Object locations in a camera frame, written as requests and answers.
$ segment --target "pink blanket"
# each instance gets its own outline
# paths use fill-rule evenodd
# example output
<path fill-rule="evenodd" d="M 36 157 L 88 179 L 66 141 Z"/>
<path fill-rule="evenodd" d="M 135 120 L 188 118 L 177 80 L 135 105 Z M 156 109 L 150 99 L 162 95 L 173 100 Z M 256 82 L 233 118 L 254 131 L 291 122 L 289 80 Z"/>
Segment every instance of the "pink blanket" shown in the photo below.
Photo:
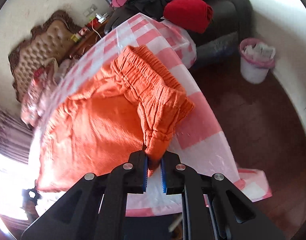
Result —
<path fill-rule="evenodd" d="M 168 148 L 180 156 L 183 163 L 197 172 L 211 176 L 223 173 L 252 201 L 271 196 L 266 177 L 258 170 L 238 170 L 225 135 L 198 85 L 187 70 L 196 59 L 196 47 L 188 33 L 168 21 L 158 23 L 137 14 L 110 32 L 93 46 L 71 69 L 53 94 L 53 102 L 43 115 L 29 156 L 29 164 L 35 169 L 32 179 L 39 173 L 39 149 L 43 133 L 53 111 L 65 98 L 92 77 L 104 63 L 116 58 L 126 45 L 146 45 L 175 76 L 194 102 L 194 110 L 176 128 L 176 134 Z M 45 206 L 37 206 L 41 215 L 58 194 L 44 193 Z M 160 173 L 148 179 L 143 195 L 129 194 L 128 216 L 154 216 L 181 212 L 181 196 L 165 195 Z"/>

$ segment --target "black leather sofa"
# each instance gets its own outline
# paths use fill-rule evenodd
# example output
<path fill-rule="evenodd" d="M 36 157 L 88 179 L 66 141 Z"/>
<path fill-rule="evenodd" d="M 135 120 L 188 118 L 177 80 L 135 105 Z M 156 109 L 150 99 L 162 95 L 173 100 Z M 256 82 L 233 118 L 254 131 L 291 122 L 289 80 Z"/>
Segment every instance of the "black leather sofa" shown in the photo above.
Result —
<path fill-rule="evenodd" d="M 241 40 L 251 36 L 252 7 L 249 0 L 204 0 L 213 8 L 213 19 L 203 34 L 188 31 L 197 46 L 199 68 L 221 60 L 237 51 Z M 117 8 L 105 32 L 108 33 L 134 14 L 127 9 Z"/>

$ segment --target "curtain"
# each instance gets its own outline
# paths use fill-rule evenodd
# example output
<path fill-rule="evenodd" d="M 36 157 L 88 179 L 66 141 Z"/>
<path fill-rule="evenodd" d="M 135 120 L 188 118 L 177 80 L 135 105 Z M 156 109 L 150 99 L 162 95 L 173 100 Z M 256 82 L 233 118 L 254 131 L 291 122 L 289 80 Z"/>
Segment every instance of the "curtain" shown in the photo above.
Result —
<path fill-rule="evenodd" d="M 33 132 L 20 120 L 0 108 L 0 154 L 28 164 Z"/>
<path fill-rule="evenodd" d="M 11 229 L 19 229 L 24 231 L 31 224 L 28 220 L 15 219 L 5 215 L 0 215 L 0 218 L 10 231 Z"/>

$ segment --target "black cloth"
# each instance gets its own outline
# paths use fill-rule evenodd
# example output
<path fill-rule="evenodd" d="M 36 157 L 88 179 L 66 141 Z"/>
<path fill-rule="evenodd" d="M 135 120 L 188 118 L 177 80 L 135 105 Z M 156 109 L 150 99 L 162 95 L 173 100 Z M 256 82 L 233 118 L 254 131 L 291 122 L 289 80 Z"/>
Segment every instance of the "black cloth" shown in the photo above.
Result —
<path fill-rule="evenodd" d="M 166 0 L 127 0 L 124 7 L 134 13 L 142 13 L 154 20 L 161 21 Z"/>
<path fill-rule="evenodd" d="M 134 12 L 124 6 L 116 8 L 104 27 L 105 35 L 133 16 Z"/>

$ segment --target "bed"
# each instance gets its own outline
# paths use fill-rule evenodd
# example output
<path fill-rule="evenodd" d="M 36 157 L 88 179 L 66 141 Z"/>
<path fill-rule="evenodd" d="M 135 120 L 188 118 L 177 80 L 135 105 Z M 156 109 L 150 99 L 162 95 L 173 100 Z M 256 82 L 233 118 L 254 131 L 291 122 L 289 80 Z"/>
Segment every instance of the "bed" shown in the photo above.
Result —
<path fill-rule="evenodd" d="M 73 94 L 101 66 L 115 59 L 127 45 L 145 44 L 185 88 L 195 104 L 194 110 L 177 127 L 168 150 L 197 172 L 211 176 L 223 173 L 252 201 L 270 197 L 265 174 L 258 170 L 238 169 L 225 135 L 188 68 L 196 59 L 192 39 L 182 28 L 168 21 L 158 23 L 137 14 L 95 44 L 70 70 L 52 95 L 52 103 L 34 131 L 29 155 L 32 184 L 40 172 L 40 147 L 48 121 L 57 107 Z M 41 193 L 36 210 L 43 214 L 64 192 Z M 156 216 L 181 212 L 181 196 L 163 194 L 160 172 L 148 178 L 143 195 L 128 195 L 127 216 Z"/>
<path fill-rule="evenodd" d="M 9 54 L 16 99 L 22 102 L 34 71 L 55 58 L 60 64 L 75 42 L 71 36 L 81 29 L 63 10 L 54 12 L 43 24 L 32 28 L 30 39 L 23 40 Z"/>

